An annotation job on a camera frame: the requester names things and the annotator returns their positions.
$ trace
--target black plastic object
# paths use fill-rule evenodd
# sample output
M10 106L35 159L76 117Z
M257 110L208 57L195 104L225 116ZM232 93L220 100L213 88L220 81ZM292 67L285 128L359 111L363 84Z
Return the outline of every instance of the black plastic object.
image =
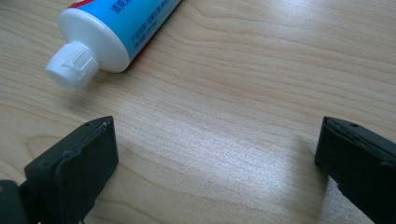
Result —
M324 118L315 163L375 223L396 223L396 144L341 119Z
M81 125L24 168L18 189L0 181L0 223L78 224L118 161L112 117Z

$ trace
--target blue label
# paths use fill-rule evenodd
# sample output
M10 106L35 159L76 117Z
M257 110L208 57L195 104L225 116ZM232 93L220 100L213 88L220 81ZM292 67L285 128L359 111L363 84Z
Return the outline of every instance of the blue label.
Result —
M132 60L179 2L180 0L93 0L77 8L106 24L122 41Z

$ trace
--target wood grain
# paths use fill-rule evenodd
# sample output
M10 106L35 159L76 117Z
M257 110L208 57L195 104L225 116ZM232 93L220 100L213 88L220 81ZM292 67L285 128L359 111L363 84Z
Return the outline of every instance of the wood grain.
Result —
M324 116L396 141L396 3L184 0L121 74L44 73L72 1L0 1L0 178L81 123L120 165L87 223L371 223L313 163Z

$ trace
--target light wooden surface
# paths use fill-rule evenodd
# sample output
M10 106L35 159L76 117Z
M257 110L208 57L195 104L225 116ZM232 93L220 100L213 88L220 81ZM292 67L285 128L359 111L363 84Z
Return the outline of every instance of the light wooden surface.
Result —
M122 74L44 73L72 0L0 1L0 178L90 119L120 165L87 223L371 223L315 165L324 116L396 140L396 3L184 0Z

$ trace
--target ribbed bottle cap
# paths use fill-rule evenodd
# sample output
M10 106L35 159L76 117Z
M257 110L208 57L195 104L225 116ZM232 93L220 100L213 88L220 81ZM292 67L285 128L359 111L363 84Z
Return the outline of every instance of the ribbed bottle cap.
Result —
M80 90L99 71L92 52L78 42L64 45L47 64L47 75L70 91Z

